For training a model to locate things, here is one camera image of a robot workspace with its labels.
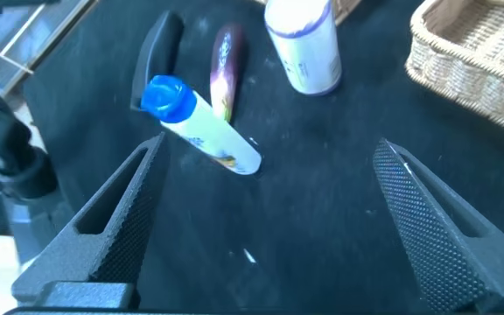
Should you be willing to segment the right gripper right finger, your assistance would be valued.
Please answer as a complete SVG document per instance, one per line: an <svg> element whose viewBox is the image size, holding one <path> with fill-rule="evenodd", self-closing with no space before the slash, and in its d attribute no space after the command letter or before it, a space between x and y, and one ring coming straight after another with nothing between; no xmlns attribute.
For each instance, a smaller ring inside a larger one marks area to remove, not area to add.
<svg viewBox="0 0 504 315"><path fill-rule="evenodd" d="M428 306L438 313L504 313L504 233L385 138L373 167Z"/></svg>

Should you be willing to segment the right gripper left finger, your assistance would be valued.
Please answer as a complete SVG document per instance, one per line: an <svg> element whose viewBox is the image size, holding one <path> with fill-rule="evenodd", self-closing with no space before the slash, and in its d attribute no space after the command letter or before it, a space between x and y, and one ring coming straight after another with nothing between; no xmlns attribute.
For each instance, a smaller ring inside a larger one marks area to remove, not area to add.
<svg viewBox="0 0 504 315"><path fill-rule="evenodd" d="M167 173L164 134L141 144L11 286L20 305L133 305Z"/></svg>

